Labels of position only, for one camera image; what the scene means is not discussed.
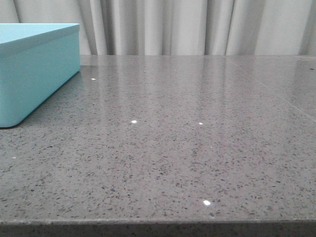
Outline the light blue storage box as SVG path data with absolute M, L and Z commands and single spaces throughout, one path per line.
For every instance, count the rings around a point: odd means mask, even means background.
M 80 70 L 78 23 L 0 25 L 0 126 L 18 125 Z

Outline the grey curtain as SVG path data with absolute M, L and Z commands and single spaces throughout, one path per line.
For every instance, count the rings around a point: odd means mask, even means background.
M 315 55 L 313 0 L 3 0 L 2 23 L 78 23 L 82 55 Z

